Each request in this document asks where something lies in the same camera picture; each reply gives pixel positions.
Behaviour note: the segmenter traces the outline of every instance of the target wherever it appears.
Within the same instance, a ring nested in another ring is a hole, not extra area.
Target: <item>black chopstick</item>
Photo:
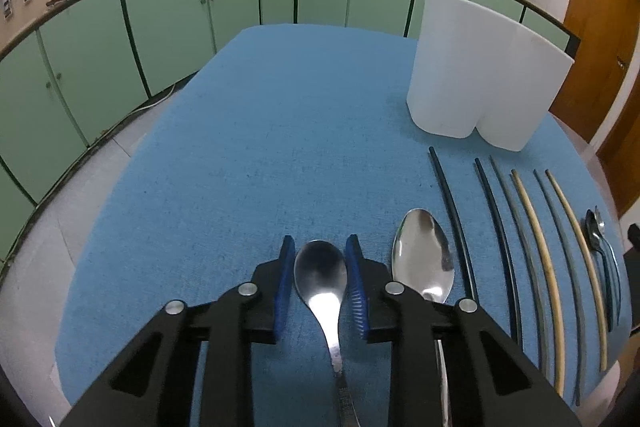
[[[522,218],[520,217],[520,213],[516,206],[515,200],[513,199],[513,195],[511,194],[509,186],[507,185],[502,172],[500,172],[500,169],[498,168],[498,165],[495,162],[494,158],[492,156],[489,156],[489,160],[494,168],[495,175],[500,182],[500,187],[502,187],[502,191],[504,192],[504,197],[507,200],[507,204],[509,205],[509,210],[511,211],[513,222],[516,225],[518,238],[522,245],[522,249],[524,250],[524,258],[527,263],[527,270],[529,271],[531,290],[533,292],[533,302],[536,309],[536,321],[538,322],[538,368],[540,369],[540,371],[542,371],[542,374],[545,375],[545,378],[549,380],[551,368],[549,367],[549,357],[547,354],[548,343],[546,341],[548,324],[546,321],[545,312],[542,307],[542,286],[540,285],[540,280],[538,279],[538,274],[533,263],[533,253],[531,250],[531,246],[529,244],[529,241],[527,240],[527,235],[524,232],[525,229],[522,223]]]
[[[546,204],[551,212],[551,217],[554,220],[558,235],[560,237],[560,243],[562,244],[562,251],[564,252],[564,258],[566,259],[566,265],[569,270],[569,279],[571,279],[571,288],[574,292],[574,306],[575,317],[577,322],[577,342],[578,342],[578,371],[575,378],[575,404],[580,405],[582,400],[582,390],[584,389],[585,368],[587,360],[587,347],[584,332],[584,310],[582,309],[582,292],[580,291],[580,282],[578,280],[577,271],[574,263],[574,258],[571,255],[571,247],[569,246],[569,240],[566,237],[564,226],[560,221],[560,216],[556,211],[556,207],[551,200],[549,191],[546,190],[545,184],[542,181],[542,177],[538,174],[538,171],[534,169],[533,175],[538,180],[542,194],[545,197]]]
[[[509,299],[511,338],[522,349],[522,315],[520,313],[518,284],[516,283],[516,275],[515,270],[513,269],[513,260],[511,259],[509,243],[507,243],[507,236],[504,233],[504,225],[502,224],[502,218],[500,217],[498,205],[495,203],[494,193],[491,190],[491,185],[489,185],[489,180],[486,177],[484,168],[482,168],[480,158],[476,158],[476,167],[478,168],[480,182],[482,184],[482,188],[484,189],[484,195],[486,196],[489,210],[491,211],[491,217],[494,221],[494,229],[498,237],[500,255],[502,256],[502,267],[504,268],[504,279],[506,281]]]
[[[444,198],[445,206],[447,207],[447,213],[451,225],[453,226],[454,238],[456,240],[456,248],[458,249],[458,256],[460,258],[460,267],[462,269],[462,279],[465,283],[465,294],[467,297],[479,302],[478,288],[476,287],[476,277],[474,276],[474,267],[471,264],[471,257],[469,256],[469,249],[466,245],[465,233],[462,230],[462,223],[460,223],[460,216],[456,204],[451,196],[451,190],[447,179],[438,160],[438,155],[433,147],[429,147],[431,159],[433,160],[433,168],[436,171],[436,177],[438,178],[438,184],[442,191],[442,197]]]

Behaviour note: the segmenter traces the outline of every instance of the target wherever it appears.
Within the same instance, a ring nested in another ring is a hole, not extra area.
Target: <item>spoon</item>
[[[602,248],[602,242],[600,240],[600,231],[596,224],[596,218],[591,210],[587,210],[587,215],[584,218],[584,227],[587,230],[587,241],[592,250],[598,252],[602,256],[602,266],[604,268],[604,298],[607,309],[607,322],[609,323],[608,331],[613,330],[613,303],[611,292],[611,277],[609,274],[609,262],[607,261],[607,255]]]
[[[443,303],[447,300],[455,274],[449,252],[449,242],[439,223],[423,208],[409,210],[404,216],[391,255],[394,279],[426,300]],[[442,424],[450,426],[449,382],[442,342],[437,341],[442,384]]]
[[[618,282],[618,320],[620,320],[620,307],[622,306],[622,290],[620,289],[620,265],[618,265],[618,258],[616,257],[616,254],[613,251],[613,247],[611,246],[611,243],[607,240],[606,237],[604,237],[604,230],[605,230],[604,219],[602,219],[602,214],[600,213],[600,210],[598,209],[597,205],[593,211],[593,216],[596,219],[596,225],[598,226],[600,240],[605,245],[607,245],[607,248],[613,260],[613,264],[616,267],[616,279]]]
[[[347,288],[347,267],[340,250],[326,241],[311,241],[300,249],[293,266],[296,290],[314,314],[326,338],[338,389],[340,425],[360,427],[342,370],[338,316]]]

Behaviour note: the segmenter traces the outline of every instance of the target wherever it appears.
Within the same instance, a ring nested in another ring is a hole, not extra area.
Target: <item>chopstick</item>
[[[556,230],[558,230],[558,235],[560,237],[560,243],[562,244],[562,251],[564,251],[564,258],[566,259],[566,264],[569,269],[569,278],[571,279],[571,288],[574,292],[574,307],[575,307],[575,317],[577,323],[577,344],[578,344],[578,371],[575,378],[575,404],[580,405],[582,400],[582,390],[584,389],[584,378],[585,378],[585,370],[586,370],[586,360],[587,360],[587,346],[586,346],[586,338],[585,338],[585,328],[584,328],[584,310],[582,309],[582,292],[580,291],[580,281],[578,280],[574,258],[571,255],[571,247],[569,246],[569,240],[566,237],[566,233],[564,231],[564,226],[562,225],[562,221],[560,221],[560,216],[558,216],[558,212],[556,211],[556,207],[554,202],[551,200],[551,195],[549,191],[546,190],[545,184],[542,181],[542,177],[534,169],[533,175],[538,180],[540,184],[540,188],[542,189],[542,194],[545,197],[546,204],[549,207],[549,211],[551,212],[551,217],[554,220],[556,225]]]
[[[495,162],[495,159],[492,156],[489,156],[489,161],[494,167],[495,175],[500,182],[502,191],[504,192],[504,197],[506,198],[507,204],[509,205],[511,216],[513,217],[513,222],[515,223],[516,231],[518,232],[518,238],[522,245],[522,250],[524,251],[524,259],[527,263],[527,270],[529,271],[531,291],[533,293],[533,302],[536,309],[536,322],[538,323],[538,368],[545,376],[545,378],[549,380],[551,370],[549,368],[548,344],[546,341],[548,323],[546,320],[545,311],[542,307],[542,286],[540,284],[540,279],[538,278],[538,274],[534,265],[533,252],[531,250],[529,240],[527,239],[527,235],[524,232],[524,224],[522,222],[522,218],[520,217],[518,206],[515,203],[513,195],[511,194],[509,185],[507,184],[504,175],[500,171],[498,164]]]
[[[460,257],[460,267],[462,269],[462,279],[465,283],[465,294],[467,297],[472,298],[474,301],[479,302],[478,287],[476,286],[476,277],[474,276],[474,267],[471,264],[471,257],[469,256],[469,249],[466,245],[465,233],[462,230],[462,223],[460,223],[460,216],[456,204],[453,201],[451,190],[447,179],[438,160],[438,155],[433,147],[429,147],[429,153],[433,160],[433,168],[436,171],[436,177],[438,178],[438,184],[442,191],[442,197],[444,198],[445,206],[447,207],[447,213],[451,225],[453,226],[454,238],[456,240],[456,248],[458,249],[458,256]]]
[[[520,349],[522,349],[522,315],[520,313],[518,285],[516,283],[515,270],[513,269],[513,260],[511,259],[509,243],[507,243],[507,236],[504,233],[504,225],[502,223],[502,218],[500,217],[500,210],[498,210],[498,205],[495,203],[494,193],[491,190],[491,185],[489,185],[489,180],[486,177],[480,158],[476,158],[476,167],[478,167],[480,182],[484,189],[487,204],[489,205],[489,211],[491,211],[495,234],[498,237],[498,246],[500,247],[500,256],[502,257],[502,267],[504,268],[504,279],[507,284],[509,299],[511,338],[518,344]]]
[[[564,211],[566,216],[569,218],[569,222],[571,223],[572,229],[574,229],[575,238],[578,241],[578,245],[580,246],[580,251],[582,252],[582,258],[584,259],[584,263],[587,267],[587,273],[589,275],[589,282],[591,283],[591,290],[593,291],[593,300],[596,305],[596,318],[598,320],[598,336],[600,337],[600,370],[607,370],[607,319],[604,313],[604,304],[602,301],[602,293],[600,291],[600,284],[598,283],[598,276],[596,274],[595,267],[593,266],[593,260],[591,259],[591,253],[589,252],[589,247],[587,247],[587,242],[582,235],[582,229],[580,228],[580,223],[575,217],[575,213],[569,204],[569,201],[566,199],[562,188],[558,185],[556,178],[551,174],[550,171],[545,171],[546,177],[549,178],[549,181],[553,185],[556,194],[558,195],[558,199],[562,206],[564,207]]]
[[[527,190],[522,184],[520,175],[513,169],[511,176],[516,186],[520,200],[525,208],[533,235],[536,238],[540,259],[542,261],[543,271],[545,273],[546,287],[549,291],[549,300],[551,302],[551,316],[554,322],[554,352],[555,357],[555,383],[556,393],[560,396],[564,394],[564,374],[565,374],[565,350],[564,350],[564,322],[562,321],[562,304],[560,301],[560,290],[558,289],[558,281],[556,280],[556,272],[551,261],[551,254],[546,246],[545,235],[540,227],[540,222],[536,211],[531,204]]]

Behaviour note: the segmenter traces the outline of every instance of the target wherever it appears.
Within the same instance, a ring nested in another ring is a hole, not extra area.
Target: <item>table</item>
[[[312,239],[343,248],[348,235],[357,233],[366,257],[388,262],[402,216],[421,206],[439,220],[453,245],[428,154],[434,146],[465,229],[480,302],[508,331],[500,253],[474,158],[485,163],[513,253],[524,351],[537,362],[526,262],[488,156],[503,171],[520,172],[558,277],[566,332],[564,398],[572,404],[577,356],[572,290],[532,169],[551,169],[577,214],[606,205],[551,116],[520,153],[496,149],[477,133],[456,140],[418,129],[405,102],[415,47],[413,39],[354,28],[258,26],[240,33],[193,78],[133,156],[78,263],[56,344],[71,403],[165,302],[216,299],[248,280],[258,263],[276,257],[287,233],[298,248]],[[565,226],[570,232],[568,222]],[[588,393],[603,376],[596,315],[577,242],[569,236],[584,298]],[[614,233],[608,239],[622,254]],[[532,235],[529,240],[535,244]],[[454,258],[450,303],[463,296]],[[538,269],[544,280],[539,262]],[[630,330],[625,273],[622,291],[620,325],[609,335],[610,365]],[[544,298],[551,324],[546,292]],[[390,346],[364,344],[349,305],[342,307],[340,341],[362,425],[385,426]],[[255,345],[253,365],[257,427],[337,425],[324,337],[295,291],[283,340]]]

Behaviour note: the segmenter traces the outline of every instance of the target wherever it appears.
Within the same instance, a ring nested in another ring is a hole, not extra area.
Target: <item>silver screw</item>
[[[386,283],[385,291],[389,295],[400,295],[404,291],[404,286],[396,281]]]
[[[169,315],[177,315],[182,313],[184,309],[184,302],[182,301],[169,301],[164,307],[164,311],[166,311]]]
[[[476,304],[476,301],[473,301],[471,299],[462,299],[462,301],[460,301],[459,306],[460,306],[460,309],[465,313],[473,313],[478,309],[478,305]]]
[[[252,282],[245,282],[238,286],[238,293],[244,297],[250,297],[258,291],[258,286]]]

